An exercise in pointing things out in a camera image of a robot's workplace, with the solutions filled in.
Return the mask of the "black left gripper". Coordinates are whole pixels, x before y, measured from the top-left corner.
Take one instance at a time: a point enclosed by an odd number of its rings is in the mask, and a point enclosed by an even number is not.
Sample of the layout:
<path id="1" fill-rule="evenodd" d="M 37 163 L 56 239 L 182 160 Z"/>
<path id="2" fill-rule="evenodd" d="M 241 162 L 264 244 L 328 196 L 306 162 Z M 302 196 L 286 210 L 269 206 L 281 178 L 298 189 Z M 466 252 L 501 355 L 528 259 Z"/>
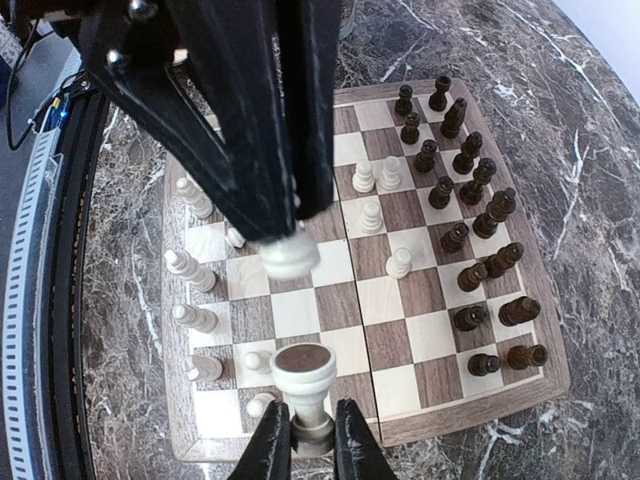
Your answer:
<path id="1" fill-rule="evenodd" d="M 299 2 L 78 6 L 66 30 L 90 78 L 169 150 L 185 150 L 188 140 L 182 122 L 190 116 L 190 101 L 172 67 L 179 34 L 222 135 L 197 182 L 246 239 L 272 243 L 291 236 L 291 149 L 273 38 L 294 31 Z"/>

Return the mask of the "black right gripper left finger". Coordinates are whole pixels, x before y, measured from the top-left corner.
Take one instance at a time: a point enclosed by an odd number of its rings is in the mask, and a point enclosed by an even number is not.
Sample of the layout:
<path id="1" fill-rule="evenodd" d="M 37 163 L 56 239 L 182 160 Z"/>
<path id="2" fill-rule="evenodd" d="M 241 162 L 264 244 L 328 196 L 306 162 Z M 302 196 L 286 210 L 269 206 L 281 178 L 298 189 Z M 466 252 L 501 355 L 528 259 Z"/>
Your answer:
<path id="1" fill-rule="evenodd" d="M 271 401 L 228 479 L 288 480 L 291 452 L 288 405 Z"/>

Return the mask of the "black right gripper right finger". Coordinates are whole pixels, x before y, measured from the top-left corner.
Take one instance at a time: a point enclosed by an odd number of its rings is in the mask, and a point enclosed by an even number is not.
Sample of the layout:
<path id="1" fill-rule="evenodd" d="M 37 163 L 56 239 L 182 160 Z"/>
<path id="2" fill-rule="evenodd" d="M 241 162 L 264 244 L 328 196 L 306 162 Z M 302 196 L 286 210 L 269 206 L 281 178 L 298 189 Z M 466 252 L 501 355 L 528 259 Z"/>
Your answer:
<path id="1" fill-rule="evenodd" d="M 334 478 L 345 480 L 394 479 L 355 400 L 339 400 L 335 415 Z"/>

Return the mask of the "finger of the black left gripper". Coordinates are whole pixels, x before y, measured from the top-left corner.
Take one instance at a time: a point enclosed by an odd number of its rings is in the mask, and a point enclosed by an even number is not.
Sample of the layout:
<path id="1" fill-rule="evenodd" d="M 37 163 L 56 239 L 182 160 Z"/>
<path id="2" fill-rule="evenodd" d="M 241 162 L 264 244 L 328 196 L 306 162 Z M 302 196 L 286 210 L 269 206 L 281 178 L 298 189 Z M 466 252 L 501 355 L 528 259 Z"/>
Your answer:
<path id="1" fill-rule="evenodd" d="M 340 19 L 339 1 L 277 3 L 285 121 L 299 220 L 314 217 L 333 202 L 333 81 Z"/>

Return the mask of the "white chess pawn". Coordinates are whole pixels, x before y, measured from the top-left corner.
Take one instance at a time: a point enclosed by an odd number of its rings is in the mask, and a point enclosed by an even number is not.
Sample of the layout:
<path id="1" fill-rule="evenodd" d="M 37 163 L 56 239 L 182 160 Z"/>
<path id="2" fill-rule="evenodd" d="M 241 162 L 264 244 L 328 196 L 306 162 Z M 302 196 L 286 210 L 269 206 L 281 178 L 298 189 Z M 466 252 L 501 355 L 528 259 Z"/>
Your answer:
<path id="1" fill-rule="evenodd" d="M 242 358 L 242 364 L 248 371 L 259 375 L 267 375 L 271 372 L 270 368 L 271 353 L 268 351 L 250 351 Z"/>
<path id="2" fill-rule="evenodd" d="M 256 394 L 246 403 L 246 413 L 251 418 L 261 418 L 269 404 L 276 400 L 276 397 L 269 392 Z"/>
<path id="3" fill-rule="evenodd" d="M 229 227 L 227 229 L 225 240 L 226 240 L 226 243 L 234 249 L 241 249 L 244 247 L 246 243 L 245 238 L 234 227 Z"/>

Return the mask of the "white chess rook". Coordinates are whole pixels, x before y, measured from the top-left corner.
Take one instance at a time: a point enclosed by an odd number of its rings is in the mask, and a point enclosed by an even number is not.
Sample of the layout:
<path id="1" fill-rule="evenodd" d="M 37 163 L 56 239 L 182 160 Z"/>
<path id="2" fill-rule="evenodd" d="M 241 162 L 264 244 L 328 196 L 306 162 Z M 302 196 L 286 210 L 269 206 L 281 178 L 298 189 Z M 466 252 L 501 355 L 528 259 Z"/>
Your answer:
<path id="1" fill-rule="evenodd" d="M 292 411 L 291 443 L 303 457 L 322 456 L 334 448 L 335 424 L 324 402 L 337 376 L 335 352 L 320 343 L 296 343 L 270 358 L 271 375 Z"/>

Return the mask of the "white chess knight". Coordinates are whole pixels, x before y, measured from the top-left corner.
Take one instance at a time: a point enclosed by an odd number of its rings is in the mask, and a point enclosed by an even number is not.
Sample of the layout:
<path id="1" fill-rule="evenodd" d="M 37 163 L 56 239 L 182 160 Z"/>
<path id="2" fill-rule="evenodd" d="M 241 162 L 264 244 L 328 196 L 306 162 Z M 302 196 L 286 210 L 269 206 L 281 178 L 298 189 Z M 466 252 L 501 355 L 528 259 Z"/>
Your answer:
<path id="1" fill-rule="evenodd" d="M 216 357 L 189 355 L 185 359 L 185 373 L 192 382 L 217 380 L 223 370 L 223 364 Z"/>

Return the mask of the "white chess bishop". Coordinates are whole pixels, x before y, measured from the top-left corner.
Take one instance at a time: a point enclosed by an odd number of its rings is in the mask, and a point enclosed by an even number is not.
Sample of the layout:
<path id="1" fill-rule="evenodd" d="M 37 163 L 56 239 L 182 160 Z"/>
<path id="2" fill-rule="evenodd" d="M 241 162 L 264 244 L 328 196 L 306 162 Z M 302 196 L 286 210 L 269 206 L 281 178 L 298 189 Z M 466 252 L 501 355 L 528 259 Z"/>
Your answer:
<path id="1" fill-rule="evenodd" d="M 174 305 L 171 315 L 180 325 L 204 334 L 212 333 L 218 325 L 218 316 L 214 312 L 188 304 Z"/>
<path id="2" fill-rule="evenodd" d="M 206 219 L 213 213 L 213 203 L 209 197 L 194 184 L 193 181 L 186 177 L 179 178 L 176 181 L 176 187 L 178 193 L 191 207 L 196 217 Z"/>

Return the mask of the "wooden chess board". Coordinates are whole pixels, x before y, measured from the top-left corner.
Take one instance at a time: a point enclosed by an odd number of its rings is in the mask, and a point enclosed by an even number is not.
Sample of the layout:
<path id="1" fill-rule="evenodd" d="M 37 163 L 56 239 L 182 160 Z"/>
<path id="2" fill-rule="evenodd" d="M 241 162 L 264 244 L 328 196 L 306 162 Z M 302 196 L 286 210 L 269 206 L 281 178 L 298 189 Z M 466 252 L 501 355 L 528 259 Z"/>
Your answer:
<path id="1" fill-rule="evenodd" d="M 292 281 L 270 279 L 251 245 L 230 247 L 219 213 L 196 217 L 178 194 L 186 172 L 165 169 L 161 253 L 184 250 L 217 277 L 201 293 L 162 276 L 162 343 L 169 425 L 182 461 L 234 461 L 259 418 L 246 403 L 277 394 L 271 374 L 242 364 L 250 351 L 317 342 L 337 357 L 324 406 L 354 399 L 377 440 L 392 446 L 501 418 L 566 392 L 568 362 L 550 281 L 525 210 L 517 207 L 488 239 L 470 234 L 462 249 L 442 249 L 444 234 L 472 224 L 484 204 L 457 194 L 436 209 L 429 195 L 443 176 L 461 188 L 453 160 L 461 139 L 442 135 L 443 114 L 429 108 L 431 80 L 413 84 L 419 137 L 437 144 L 427 173 L 414 166 L 419 145 L 401 140 L 395 84 L 343 89 L 335 95 L 336 191 L 332 206 L 306 224 L 320 263 Z M 212 333 L 177 323 L 188 304 L 218 316 Z M 542 367 L 513 370 L 508 351 L 543 345 Z M 214 381 L 192 382 L 189 355 L 218 358 Z"/>

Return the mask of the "white chess king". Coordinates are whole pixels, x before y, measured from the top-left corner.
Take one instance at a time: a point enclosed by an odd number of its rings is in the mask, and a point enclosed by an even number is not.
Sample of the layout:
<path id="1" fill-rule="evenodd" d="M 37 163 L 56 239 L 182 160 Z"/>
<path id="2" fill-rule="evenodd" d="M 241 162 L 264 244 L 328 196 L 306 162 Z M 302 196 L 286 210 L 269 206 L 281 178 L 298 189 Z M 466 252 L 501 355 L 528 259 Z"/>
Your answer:
<path id="1" fill-rule="evenodd" d="M 189 282 L 197 291 L 206 293 L 215 287 L 216 274 L 204 268 L 188 252 L 169 249 L 164 253 L 164 259 L 170 273 Z"/>

